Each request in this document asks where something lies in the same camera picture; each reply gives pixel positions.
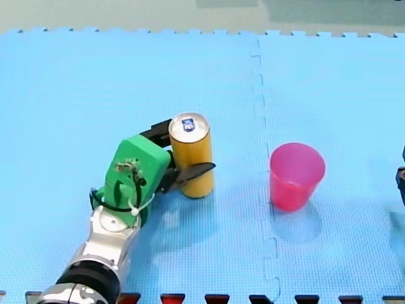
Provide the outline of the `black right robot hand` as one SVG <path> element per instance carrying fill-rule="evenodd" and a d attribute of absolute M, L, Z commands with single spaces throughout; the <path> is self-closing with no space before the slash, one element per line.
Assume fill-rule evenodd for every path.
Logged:
<path fill-rule="evenodd" d="M 401 194 L 403 205 L 405 205 L 405 167 L 399 167 L 396 172 L 397 188 Z"/>

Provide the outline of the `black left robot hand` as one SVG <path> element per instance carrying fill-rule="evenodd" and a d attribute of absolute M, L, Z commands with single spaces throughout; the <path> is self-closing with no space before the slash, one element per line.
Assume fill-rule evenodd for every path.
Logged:
<path fill-rule="evenodd" d="M 145 130 L 140 134 L 161 148 L 168 147 L 171 145 L 169 139 L 170 122 L 171 119 L 156 123 L 152 125 L 149 130 Z M 184 168 L 181 168 L 180 165 L 175 164 L 173 151 L 167 150 L 167 152 L 170 155 L 170 162 L 155 190 L 155 193 L 167 193 L 188 186 L 192 181 L 200 178 L 216 167 L 214 163 L 204 161 L 192 165 L 186 165 Z"/>

